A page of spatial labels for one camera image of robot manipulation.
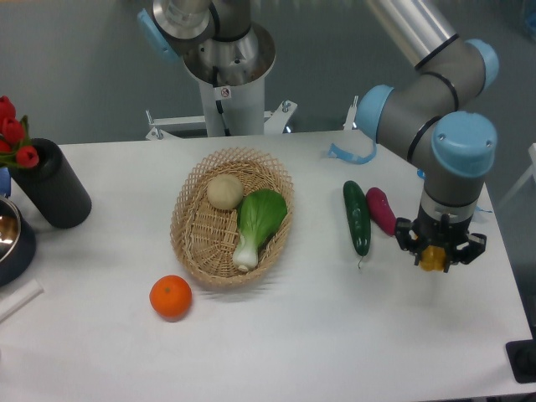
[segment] black vase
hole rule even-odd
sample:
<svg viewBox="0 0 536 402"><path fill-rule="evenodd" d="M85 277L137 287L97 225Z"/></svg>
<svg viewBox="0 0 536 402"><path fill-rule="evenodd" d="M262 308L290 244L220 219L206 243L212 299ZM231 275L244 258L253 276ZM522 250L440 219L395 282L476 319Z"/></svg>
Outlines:
<svg viewBox="0 0 536 402"><path fill-rule="evenodd" d="M68 229L81 224L91 211L91 198L54 142L32 139L39 164L9 168L11 177L51 225Z"/></svg>

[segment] blue joint cover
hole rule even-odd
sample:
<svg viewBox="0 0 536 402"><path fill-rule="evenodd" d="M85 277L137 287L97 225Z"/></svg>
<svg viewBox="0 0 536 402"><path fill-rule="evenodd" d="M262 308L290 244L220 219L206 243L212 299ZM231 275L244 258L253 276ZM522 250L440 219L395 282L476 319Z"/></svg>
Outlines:
<svg viewBox="0 0 536 402"><path fill-rule="evenodd" d="M449 172L479 178L493 165L497 131L484 116L455 111L443 117L432 134L432 150Z"/></svg>
<svg viewBox="0 0 536 402"><path fill-rule="evenodd" d="M11 196L11 175L7 167L0 168L0 195Z"/></svg>
<svg viewBox="0 0 536 402"><path fill-rule="evenodd" d="M528 33L533 39L536 39L536 10L532 11L525 18L525 26L527 27Z"/></svg>
<svg viewBox="0 0 536 402"><path fill-rule="evenodd" d="M497 78L499 74L499 58L493 48L481 41L480 39L466 40L466 44L470 44L477 48L484 60L484 66L486 68L486 81L484 82L484 90Z"/></svg>
<svg viewBox="0 0 536 402"><path fill-rule="evenodd" d="M137 15L137 22L142 29L145 39L160 57L170 63L175 63L180 60L177 53L175 53L171 46L169 46L169 43L158 30L154 21L152 21L152 18L149 17L149 14L145 9Z"/></svg>
<svg viewBox="0 0 536 402"><path fill-rule="evenodd" d="M387 85L375 86L359 102L358 111L354 119L355 124L359 130L374 142L377 141L379 118L382 116L385 102L392 90L393 87Z"/></svg>

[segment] white tube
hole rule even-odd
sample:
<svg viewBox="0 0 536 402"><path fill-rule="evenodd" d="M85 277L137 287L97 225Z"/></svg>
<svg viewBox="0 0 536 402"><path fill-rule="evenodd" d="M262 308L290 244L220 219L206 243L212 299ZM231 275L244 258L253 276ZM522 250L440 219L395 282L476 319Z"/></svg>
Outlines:
<svg viewBox="0 0 536 402"><path fill-rule="evenodd" d="M43 293L43 287L36 280L31 280L19 287L13 294L0 300L0 322L28 304L40 293Z"/></svg>

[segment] green leaf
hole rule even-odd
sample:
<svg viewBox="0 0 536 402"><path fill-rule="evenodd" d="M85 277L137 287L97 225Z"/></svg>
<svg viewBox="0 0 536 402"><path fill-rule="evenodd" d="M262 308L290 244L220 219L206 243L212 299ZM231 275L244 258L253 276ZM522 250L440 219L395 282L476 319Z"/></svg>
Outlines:
<svg viewBox="0 0 536 402"><path fill-rule="evenodd" d="M277 232L288 213L283 196L268 188L248 194L237 212L240 233L257 249Z"/></svg>

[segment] cucumber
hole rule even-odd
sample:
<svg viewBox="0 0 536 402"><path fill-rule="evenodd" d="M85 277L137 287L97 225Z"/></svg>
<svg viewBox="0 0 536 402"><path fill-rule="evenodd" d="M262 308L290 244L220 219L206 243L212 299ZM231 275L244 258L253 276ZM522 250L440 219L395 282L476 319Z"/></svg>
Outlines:
<svg viewBox="0 0 536 402"><path fill-rule="evenodd" d="M352 180L343 186L346 219L353 248L365 257L370 249L370 212L363 190Z"/></svg>

